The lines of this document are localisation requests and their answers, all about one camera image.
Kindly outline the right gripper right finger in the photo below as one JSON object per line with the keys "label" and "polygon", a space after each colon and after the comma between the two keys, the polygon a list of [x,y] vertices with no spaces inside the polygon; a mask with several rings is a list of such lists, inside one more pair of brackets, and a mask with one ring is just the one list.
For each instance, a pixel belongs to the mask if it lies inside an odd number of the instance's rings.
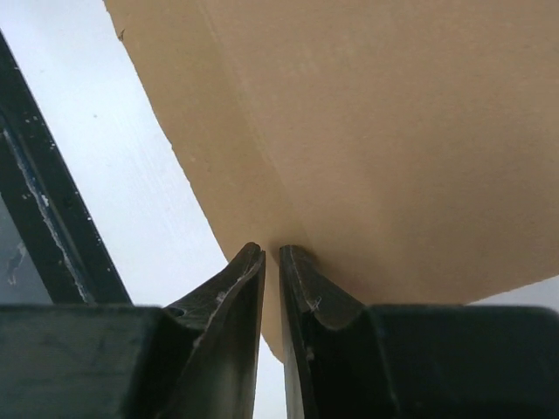
{"label": "right gripper right finger", "polygon": [[366,306],[304,248],[279,252],[291,418],[555,418],[558,315],[535,306]]}

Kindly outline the large cardboard box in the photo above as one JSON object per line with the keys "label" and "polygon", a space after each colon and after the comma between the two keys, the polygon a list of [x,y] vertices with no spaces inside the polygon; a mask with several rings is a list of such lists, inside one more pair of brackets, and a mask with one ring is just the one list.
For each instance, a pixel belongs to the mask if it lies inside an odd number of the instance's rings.
{"label": "large cardboard box", "polygon": [[558,273],[555,1],[109,1],[223,251],[313,252],[363,303]]}

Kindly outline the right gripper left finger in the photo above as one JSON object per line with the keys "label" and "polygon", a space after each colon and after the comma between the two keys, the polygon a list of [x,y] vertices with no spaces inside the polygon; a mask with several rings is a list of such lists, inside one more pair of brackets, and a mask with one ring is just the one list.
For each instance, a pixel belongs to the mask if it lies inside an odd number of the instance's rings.
{"label": "right gripper left finger", "polygon": [[171,305],[3,306],[4,418],[250,418],[266,254]]}

